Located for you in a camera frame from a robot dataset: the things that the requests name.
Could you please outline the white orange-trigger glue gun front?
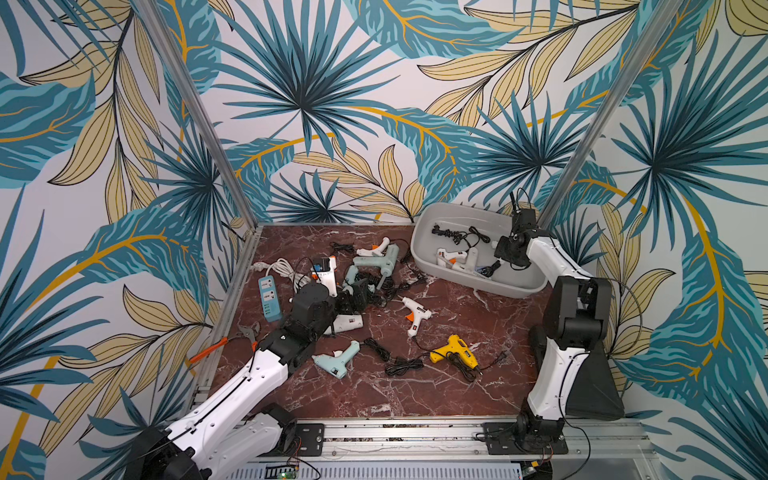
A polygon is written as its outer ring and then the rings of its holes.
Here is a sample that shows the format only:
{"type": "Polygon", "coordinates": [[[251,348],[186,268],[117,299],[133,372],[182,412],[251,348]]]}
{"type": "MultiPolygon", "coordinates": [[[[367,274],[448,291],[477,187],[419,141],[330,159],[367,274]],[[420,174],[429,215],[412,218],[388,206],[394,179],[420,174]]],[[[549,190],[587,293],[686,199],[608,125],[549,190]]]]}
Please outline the white orange-trigger glue gun front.
{"type": "Polygon", "coordinates": [[[445,248],[438,248],[436,252],[436,264],[441,268],[463,268],[468,258],[467,251],[449,252],[445,248]]]}

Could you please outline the white small glue gun pair-left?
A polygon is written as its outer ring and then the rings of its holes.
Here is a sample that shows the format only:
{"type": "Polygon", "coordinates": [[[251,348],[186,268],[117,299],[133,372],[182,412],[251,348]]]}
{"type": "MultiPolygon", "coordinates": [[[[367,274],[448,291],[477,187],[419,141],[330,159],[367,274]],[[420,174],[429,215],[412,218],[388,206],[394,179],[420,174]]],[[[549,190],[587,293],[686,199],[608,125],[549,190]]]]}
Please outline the white small glue gun pair-left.
{"type": "Polygon", "coordinates": [[[415,337],[420,329],[420,325],[424,320],[430,319],[434,312],[425,308],[422,304],[414,299],[403,297],[401,299],[403,305],[409,309],[407,319],[411,321],[411,326],[407,331],[409,338],[415,337]]]}

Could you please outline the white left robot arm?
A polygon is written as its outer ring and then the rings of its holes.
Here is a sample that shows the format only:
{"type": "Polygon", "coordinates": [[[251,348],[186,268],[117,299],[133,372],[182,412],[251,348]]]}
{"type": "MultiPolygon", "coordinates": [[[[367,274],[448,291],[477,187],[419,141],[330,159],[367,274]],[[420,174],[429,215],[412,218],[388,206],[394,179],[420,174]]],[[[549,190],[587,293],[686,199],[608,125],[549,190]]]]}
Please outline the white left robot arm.
{"type": "Polygon", "coordinates": [[[223,479],[258,456],[293,454],[295,417],[276,404],[254,409],[311,358],[336,315],[336,298],[325,285],[300,288],[290,314],[224,386],[169,426],[137,437],[125,478],[223,479]]]}

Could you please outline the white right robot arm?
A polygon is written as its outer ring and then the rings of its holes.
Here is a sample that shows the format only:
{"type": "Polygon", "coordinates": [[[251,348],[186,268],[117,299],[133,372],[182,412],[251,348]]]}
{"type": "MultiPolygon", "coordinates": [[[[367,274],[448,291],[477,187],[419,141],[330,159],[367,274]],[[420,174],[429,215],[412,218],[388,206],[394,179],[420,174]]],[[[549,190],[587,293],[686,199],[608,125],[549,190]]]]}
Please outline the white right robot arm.
{"type": "Polygon", "coordinates": [[[554,441],[562,434],[566,403],[579,370],[607,334],[612,285],[584,270],[542,230],[501,237],[494,255],[516,267],[537,266],[553,287],[542,319],[543,362],[517,417],[514,436],[518,441],[554,441]]]}

